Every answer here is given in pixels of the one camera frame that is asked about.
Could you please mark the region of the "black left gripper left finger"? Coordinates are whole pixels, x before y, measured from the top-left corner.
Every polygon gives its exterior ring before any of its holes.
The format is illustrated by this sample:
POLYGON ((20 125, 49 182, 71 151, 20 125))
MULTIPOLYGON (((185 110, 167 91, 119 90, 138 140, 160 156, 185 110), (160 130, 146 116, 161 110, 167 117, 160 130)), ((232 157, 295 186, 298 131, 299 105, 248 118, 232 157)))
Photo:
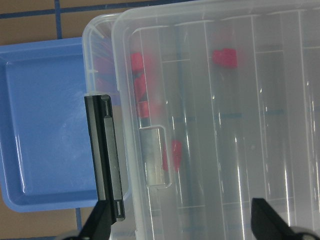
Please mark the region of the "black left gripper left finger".
POLYGON ((111 209, 107 200, 99 200, 76 240, 108 240, 111 235, 111 209))

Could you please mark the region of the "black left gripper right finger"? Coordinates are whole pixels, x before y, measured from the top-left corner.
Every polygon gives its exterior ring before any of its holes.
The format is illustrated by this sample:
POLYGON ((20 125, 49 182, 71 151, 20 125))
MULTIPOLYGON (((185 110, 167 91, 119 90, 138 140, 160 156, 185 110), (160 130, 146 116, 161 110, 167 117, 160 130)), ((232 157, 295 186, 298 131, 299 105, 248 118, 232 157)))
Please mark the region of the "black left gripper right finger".
POLYGON ((251 202, 251 230, 257 240, 303 240, 305 232, 294 232, 264 198, 251 202))

